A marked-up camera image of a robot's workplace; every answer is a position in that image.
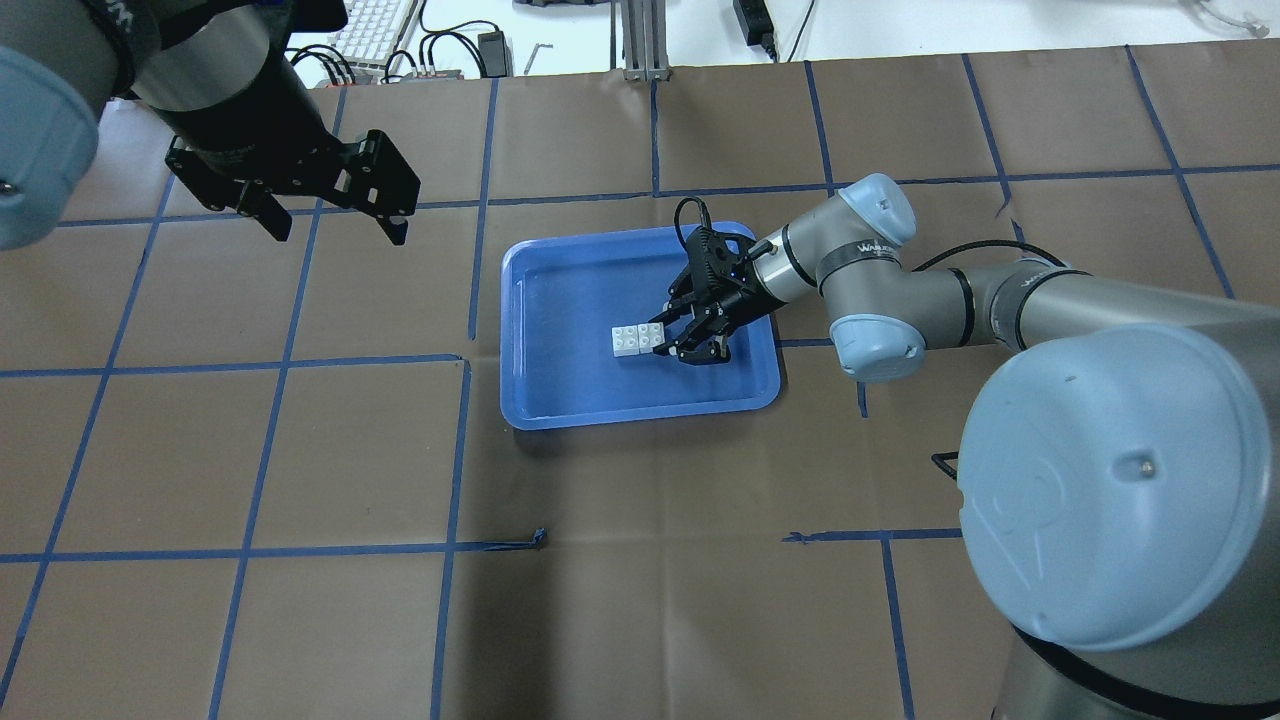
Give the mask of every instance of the black cable connector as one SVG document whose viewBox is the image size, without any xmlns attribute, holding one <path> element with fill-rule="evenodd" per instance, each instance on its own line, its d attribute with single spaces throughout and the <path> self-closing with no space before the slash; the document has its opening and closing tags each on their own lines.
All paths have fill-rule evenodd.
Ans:
<svg viewBox="0 0 1280 720">
<path fill-rule="evenodd" d="M 959 460 L 959 459 L 960 459 L 959 452 L 934 452 L 933 455 L 929 456 L 929 460 L 933 460 L 933 464 L 938 466 L 938 470 L 946 473 L 946 475 L 952 480 L 956 479 L 959 473 L 956 473 L 956 469 L 952 465 L 950 465 L 947 460 Z"/>
</svg>

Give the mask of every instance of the lego block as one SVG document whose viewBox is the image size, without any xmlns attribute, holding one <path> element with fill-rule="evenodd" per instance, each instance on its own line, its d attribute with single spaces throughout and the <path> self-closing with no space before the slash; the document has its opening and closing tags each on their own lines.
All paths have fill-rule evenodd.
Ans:
<svg viewBox="0 0 1280 720">
<path fill-rule="evenodd" d="M 613 328 L 613 356 L 641 355 L 667 341 L 662 323 L 641 323 L 639 325 L 620 325 Z"/>
</svg>

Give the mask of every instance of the blue tape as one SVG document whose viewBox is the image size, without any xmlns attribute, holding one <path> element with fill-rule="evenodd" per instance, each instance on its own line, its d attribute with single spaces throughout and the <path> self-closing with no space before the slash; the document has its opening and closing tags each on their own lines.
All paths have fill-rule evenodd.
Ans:
<svg viewBox="0 0 1280 720">
<path fill-rule="evenodd" d="M 820 533 L 792 532 L 782 542 L 809 544 L 812 542 L 861 542 L 891 539 L 946 539 L 959 538 L 960 528 L 916 528 L 906 530 L 826 530 Z"/>
<path fill-rule="evenodd" d="M 1106 178 L 1158 178 L 1169 177 L 1174 170 L 1092 170 L 1080 173 L 1029 173 L 1021 176 L 1009 176 L 1010 182 L 1037 182 L 1047 179 L 1106 179 Z"/>
<path fill-rule="evenodd" d="M 888 539 L 881 541 L 884 561 L 884 589 L 888 593 L 888 620 L 893 629 L 893 655 L 897 657 L 897 682 L 902 691 L 902 714 L 915 720 L 915 701 L 911 698 L 911 673 L 906 665 L 906 641 L 902 638 L 902 611 L 897 602 L 897 578 L 893 574 L 893 550 Z"/>
<path fill-rule="evenodd" d="M 1005 211 L 1014 200 L 1014 191 L 1009 184 L 1009 173 L 1005 172 L 1005 161 L 1000 158 L 1000 147 L 996 145 L 996 133 L 991 128 L 991 118 L 987 115 L 987 104 L 982 100 L 982 88 L 978 87 L 978 76 L 973 72 L 973 63 L 969 60 L 969 54 L 965 53 L 960 55 L 960 60 L 964 63 L 965 77 L 969 78 L 969 90 L 973 92 L 973 102 L 978 108 L 978 119 L 982 120 L 982 133 L 987 136 L 987 149 L 991 150 L 991 163 L 996 167 L 996 177 L 1000 179 L 1000 191 L 1005 195 L 1005 204 L 1001 205 L 1000 210 L 996 213 Z M 1018 224 L 1016 220 L 1010 218 L 1009 220 L 1014 227 L 1014 237 L 1018 242 L 1027 242 L 1027 236 L 1023 233 L 1023 227 Z"/>
<path fill-rule="evenodd" d="M 0 370 L 3 378 L 78 378 L 101 375 L 102 368 L 67 368 L 63 370 Z"/>
<path fill-rule="evenodd" d="M 484 159 L 480 165 L 480 202 L 476 213 L 476 247 L 471 261 L 471 305 L 467 311 L 467 338 L 476 338 L 480 313 L 480 269 L 484 263 L 484 225 L 489 217 L 489 172 L 493 167 L 493 131 L 498 117 L 498 78 L 489 81 L 489 113 L 484 131 Z"/>
<path fill-rule="evenodd" d="M 658 172 L 658 81 L 649 81 L 649 161 L 653 169 L 653 196 L 662 195 L 662 176 Z"/>
<path fill-rule="evenodd" d="M 333 119 L 333 135 L 342 127 L 342 115 L 347 108 L 347 88 L 338 95 L 338 109 Z M 218 717 L 223 702 L 223 685 L 227 680 L 227 662 L 230 660 L 232 642 L 236 638 L 236 621 L 239 618 L 241 597 L 244 592 L 244 574 L 248 570 L 250 550 L 253 546 L 253 532 L 257 528 L 257 511 L 262 505 L 262 487 L 266 483 L 266 470 L 275 445 L 275 429 L 280 419 L 280 405 L 284 402 L 284 387 L 289 377 L 289 360 L 293 356 L 293 342 L 298 336 L 298 320 L 302 316 L 302 299 L 306 296 L 307 275 L 311 273 L 311 259 L 315 255 L 316 234 L 320 231 L 324 200 L 316 199 L 312 209 L 311 229 L 307 233 L 307 247 L 302 255 L 302 269 L 298 272 L 298 287 L 293 295 L 293 310 L 289 314 L 289 332 L 284 338 L 284 352 L 280 357 L 279 375 L 275 380 L 275 395 L 271 398 L 271 414 L 266 423 L 266 437 L 262 441 L 262 455 L 259 459 L 257 477 L 253 480 L 253 495 L 250 500 L 248 518 L 244 521 L 244 537 L 241 541 L 239 562 L 236 564 L 236 583 L 232 585 L 230 607 L 227 610 L 227 625 L 223 629 L 223 644 L 218 652 L 218 670 L 214 674 L 214 688 L 209 700 L 209 720 Z"/>
<path fill-rule="evenodd" d="M 154 218 L 108 218 L 102 220 L 63 220 L 60 228 L 96 228 L 102 225 L 150 225 Z"/>
<path fill-rule="evenodd" d="M 462 364 L 462 392 L 458 397 L 458 429 L 453 442 L 453 491 L 449 496 L 449 525 L 445 538 L 448 551 L 444 553 L 444 569 L 440 574 L 440 607 L 435 618 L 435 662 L 431 667 L 431 720 L 439 720 L 442 698 L 444 696 L 444 650 L 449 628 L 449 600 L 453 594 L 453 559 L 458 541 L 458 512 L 462 506 L 462 468 L 467 447 L 467 419 L 471 407 L 471 363 Z M 539 529 L 534 542 L 540 543 L 545 532 Z"/>
<path fill-rule="evenodd" d="M 385 355 L 369 357 L 324 357 L 317 360 L 291 360 L 289 368 L 343 368 L 348 365 L 416 365 L 426 363 L 456 363 L 462 356 L 449 352 L 431 355 Z"/>
<path fill-rule="evenodd" d="M 979 184 L 1000 182 L 997 176 L 956 176 L 950 178 L 893 179 L 897 184 Z"/>
<path fill-rule="evenodd" d="M 1199 233 L 1201 243 L 1204 246 L 1204 252 L 1208 255 L 1208 261 L 1213 265 L 1213 272 L 1217 273 L 1217 281 L 1222 284 L 1222 292 L 1230 297 L 1235 299 L 1235 291 L 1231 290 L 1231 281 L 1226 277 L 1226 270 L 1222 268 L 1221 260 L 1217 258 L 1217 251 L 1213 250 L 1213 242 L 1208 237 L 1208 229 L 1204 228 L 1204 220 L 1201 218 L 1199 208 L 1196 206 L 1196 199 L 1192 196 L 1192 188 L 1187 184 L 1187 177 L 1183 174 L 1181 165 L 1178 164 L 1178 155 L 1174 154 L 1174 146 L 1169 141 L 1169 133 L 1165 132 L 1165 127 L 1160 123 L 1160 115 L 1156 114 L 1156 105 L 1151 101 L 1151 94 L 1147 92 L 1147 83 L 1142 79 L 1142 69 L 1138 68 L 1138 58 L 1133 54 L 1133 47 L 1128 45 L 1124 46 L 1125 55 L 1129 56 L 1129 69 L 1133 72 L 1133 81 L 1138 83 L 1138 95 L 1142 96 L 1142 104 L 1147 108 L 1147 114 L 1151 117 L 1151 124 L 1156 128 L 1156 135 L 1160 136 L 1160 145 L 1165 149 L 1165 155 L 1169 156 L 1169 165 L 1174 169 L 1174 178 L 1178 181 L 1178 188 L 1183 193 L 1183 201 L 1187 204 L 1187 211 L 1192 215 L 1192 222 L 1196 223 L 1196 232 Z"/>
<path fill-rule="evenodd" d="M 489 201 L 489 205 L 548 205 L 557 202 L 599 202 L 607 200 L 632 200 L 635 197 L 649 197 L 648 192 L 600 192 L 595 195 L 548 195 L 544 197 L 498 197 Z"/>
<path fill-rule="evenodd" d="M 809 83 L 809 101 L 813 104 L 813 120 L 818 126 L 818 149 L 822 151 L 822 174 L 827 179 L 827 197 L 836 195 L 832 187 L 831 152 L 827 147 L 827 127 L 822 122 L 822 102 L 818 101 L 818 83 L 813 79 L 813 63 L 804 61 L 804 77 Z"/>
<path fill-rule="evenodd" d="M 22 643 L 26 639 L 26 633 L 13 638 L 13 647 L 9 648 L 9 661 L 5 662 L 4 675 L 0 676 L 0 707 L 4 707 L 4 698 L 9 694 L 9 683 L 13 682 L 13 671 L 18 669 L 18 656 L 22 655 Z"/>
<path fill-rule="evenodd" d="M 454 552 L 504 552 L 538 550 L 547 541 L 547 529 L 538 528 L 527 541 L 474 541 L 451 546 L 447 542 L 396 543 L 396 544 L 330 544 L 300 547 L 252 547 L 250 559 L 257 557 L 348 557 L 358 555 L 433 555 Z M 198 550 L 100 550 L 81 552 L 54 552 L 49 562 L 131 562 L 146 560 L 234 560 L 244 551 L 234 547 Z M 41 552 L 14 552 L 0 555 L 0 565 L 40 562 Z"/>
<path fill-rule="evenodd" d="M 239 557 L 236 548 L 214 550 L 105 550 L 93 552 L 55 552 L 54 562 L 124 562 L 132 560 L 224 560 Z"/>
<path fill-rule="evenodd" d="M 160 219 L 164 217 L 165 205 L 168 205 L 169 196 L 173 193 L 174 179 L 173 173 L 169 173 L 169 178 L 165 181 L 164 192 L 160 195 L 160 205 L 156 208 L 155 215 L 151 218 L 151 229 L 147 232 L 147 242 L 142 247 L 142 259 L 138 261 L 138 269 L 133 273 L 133 284 L 129 286 L 129 296 L 124 301 L 124 311 L 120 314 L 120 323 L 115 328 L 115 337 L 111 341 L 111 351 L 106 356 L 106 366 L 102 370 L 102 379 L 99 380 L 97 392 L 93 393 L 93 402 L 90 405 L 88 418 L 84 420 L 84 430 L 81 433 L 79 445 L 76 448 L 76 459 L 72 461 L 72 469 L 67 477 L 67 486 L 63 488 L 63 497 L 58 503 L 58 512 L 54 515 L 54 524 L 49 530 L 49 539 L 45 541 L 45 551 L 41 556 L 40 566 L 36 569 L 36 579 L 31 585 L 31 593 L 27 596 L 27 605 L 22 611 L 22 620 L 18 623 L 17 642 L 14 642 L 13 650 L 10 651 L 9 662 L 5 664 L 5 674 L 0 678 L 0 707 L 4 707 L 5 697 L 9 694 L 9 684 L 13 682 L 13 673 L 18 666 L 18 656 L 22 652 L 22 641 L 27 637 L 27 630 L 31 626 L 31 618 L 35 615 L 36 603 L 40 600 L 40 591 L 44 588 L 45 577 L 49 574 L 49 564 L 54 555 L 54 547 L 58 544 L 58 536 L 61 533 L 63 521 L 67 519 L 67 510 L 70 507 L 72 493 L 76 492 L 76 483 L 79 479 L 79 471 L 84 464 L 84 455 L 88 452 L 88 441 L 93 434 L 93 425 L 97 423 L 99 411 L 102 409 L 102 397 L 106 395 L 106 384 L 111 377 L 111 369 L 115 366 L 115 360 L 120 355 L 120 345 L 124 342 L 124 331 L 129 325 L 133 306 L 137 304 L 138 291 L 142 287 L 142 277 L 151 261 L 151 251 L 155 249 L 156 234 L 160 232 Z"/>
<path fill-rule="evenodd" d="M 460 542 L 456 544 L 458 552 L 507 552 L 512 550 L 538 550 L 547 539 L 547 528 L 534 530 L 532 539 L 521 542 Z"/>
<path fill-rule="evenodd" d="M 691 190 L 663 190 L 658 197 L 685 197 L 687 195 L 756 195 L 765 192 L 808 192 L 812 190 L 835 191 L 837 186 L 824 182 L 801 184 L 762 184 L 753 187 L 699 187 Z"/>
<path fill-rule="evenodd" d="M 1211 165 L 1207 168 L 1183 168 L 1183 174 L 1202 176 L 1211 173 L 1274 173 L 1280 170 L 1280 164 L 1270 165 Z"/>
<path fill-rule="evenodd" d="M 279 370 L 279 363 L 219 363 L 211 365 L 150 365 L 113 368 L 113 375 L 180 375 L 189 373 L 242 373 L 246 370 Z"/>
</svg>

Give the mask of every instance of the blue tray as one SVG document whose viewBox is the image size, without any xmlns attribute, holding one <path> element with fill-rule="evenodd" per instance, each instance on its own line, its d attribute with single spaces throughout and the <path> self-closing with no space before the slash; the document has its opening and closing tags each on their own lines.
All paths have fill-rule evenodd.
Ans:
<svg viewBox="0 0 1280 720">
<path fill-rule="evenodd" d="M 737 223 L 716 228 L 751 237 Z M 530 240 L 502 259 L 502 414 L 522 430 L 758 410 L 778 396 L 772 319 L 730 338 L 732 360 L 614 357 L 611 328 L 662 310 L 685 266 L 673 228 Z M 667 329 L 684 328 L 689 318 Z"/>
</svg>

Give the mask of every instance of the keyboard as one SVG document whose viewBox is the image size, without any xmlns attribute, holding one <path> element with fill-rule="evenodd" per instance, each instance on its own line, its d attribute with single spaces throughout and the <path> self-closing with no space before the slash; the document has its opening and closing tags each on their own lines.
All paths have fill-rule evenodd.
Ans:
<svg viewBox="0 0 1280 720">
<path fill-rule="evenodd" d="M 346 0 L 347 27 L 329 35 L 329 45 L 353 68 L 383 70 L 415 22 L 421 0 Z"/>
</svg>

